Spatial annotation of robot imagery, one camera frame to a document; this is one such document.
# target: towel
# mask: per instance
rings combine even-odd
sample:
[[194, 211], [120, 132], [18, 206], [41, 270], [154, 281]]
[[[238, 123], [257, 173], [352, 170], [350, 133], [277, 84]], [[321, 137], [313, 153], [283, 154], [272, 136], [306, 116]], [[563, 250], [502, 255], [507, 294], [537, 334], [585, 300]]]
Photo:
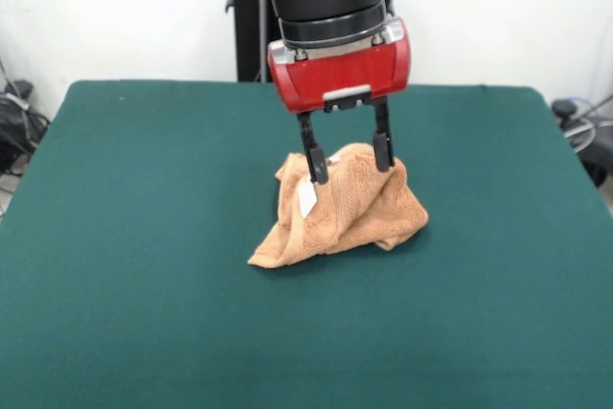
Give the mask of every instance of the towel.
[[275, 175], [279, 220], [248, 263], [277, 268], [369, 243], [389, 251], [426, 225], [400, 160], [380, 172], [372, 146], [350, 144], [328, 163], [328, 183], [313, 185], [306, 157], [287, 156]]

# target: white label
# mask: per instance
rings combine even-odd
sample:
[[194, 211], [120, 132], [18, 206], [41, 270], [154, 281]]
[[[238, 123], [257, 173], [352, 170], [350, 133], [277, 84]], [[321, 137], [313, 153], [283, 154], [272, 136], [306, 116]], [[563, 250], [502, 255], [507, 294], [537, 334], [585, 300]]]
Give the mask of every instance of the white label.
[[300, 214], [303, 218], [307, 217], [317, 204], [315, 185], [310, 182], [308, 177], [303, 177], [298, 183], [298, 204], [300, 205]]

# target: green felt tabletop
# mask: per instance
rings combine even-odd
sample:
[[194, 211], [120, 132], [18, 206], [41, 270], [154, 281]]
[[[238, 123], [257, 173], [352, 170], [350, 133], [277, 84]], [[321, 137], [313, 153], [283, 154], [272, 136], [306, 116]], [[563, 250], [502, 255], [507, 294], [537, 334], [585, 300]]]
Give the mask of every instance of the green felt tabletop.
[[[75, 84], [0, 225], [0, 408], [610, 408], [613, 220], [530, 89], [415, 86], [396, 154], [430, 213], [266, 271], [271, 85]], [[314, 117], [328, 154], [370, 108]]]

